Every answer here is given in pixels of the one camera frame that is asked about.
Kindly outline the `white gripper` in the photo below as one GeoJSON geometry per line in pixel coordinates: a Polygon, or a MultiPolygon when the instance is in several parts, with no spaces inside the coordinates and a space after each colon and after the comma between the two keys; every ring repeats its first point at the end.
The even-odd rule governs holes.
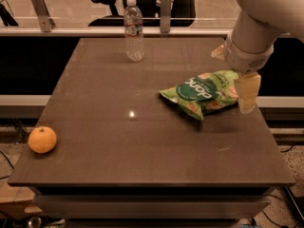
{"type": "Polygon", "coordinates": [[[245,74],[235,80],[238,106],[242,114],[252,112],[257,104],[261,76],[253,71],[262,69],[273,52],[273,46],[261,53],[245,52],[235,45],[231,33],[227,35],[223,46],[219,46],[211,52],[212,58],[225,60],[232,70],[245,74]]]}

